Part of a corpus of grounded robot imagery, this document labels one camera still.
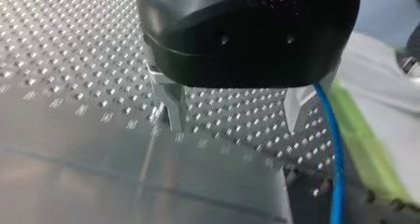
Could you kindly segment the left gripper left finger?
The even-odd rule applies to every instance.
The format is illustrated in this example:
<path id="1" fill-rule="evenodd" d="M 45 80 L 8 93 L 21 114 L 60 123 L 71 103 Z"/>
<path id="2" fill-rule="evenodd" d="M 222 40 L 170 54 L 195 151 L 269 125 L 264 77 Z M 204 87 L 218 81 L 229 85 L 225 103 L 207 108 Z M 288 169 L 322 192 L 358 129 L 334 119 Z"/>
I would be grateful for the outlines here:
<path id="1" fill-rule="evenodd" d="M 168 78 L 154 64 L 148 63 L 147 69 L 154 94 L 166 108 L 170 128 L 176 132 L 183 132 L 186 125 L 184 87 Z"/>

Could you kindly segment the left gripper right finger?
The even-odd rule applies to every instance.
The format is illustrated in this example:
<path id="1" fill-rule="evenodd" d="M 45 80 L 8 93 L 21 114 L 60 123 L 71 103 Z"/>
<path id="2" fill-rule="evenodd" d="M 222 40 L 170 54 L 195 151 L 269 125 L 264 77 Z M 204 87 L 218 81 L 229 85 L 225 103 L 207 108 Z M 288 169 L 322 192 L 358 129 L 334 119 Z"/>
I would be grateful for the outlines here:
<path id="1" fill-rule="evenodd" d="M 309 110 L 327 99 L 336 73 L 330 72 L 320 81 L 301 87 L 288 88 L 283 101 L 287 128 L 290 133 L 297 133 L 305 124 Z"/>

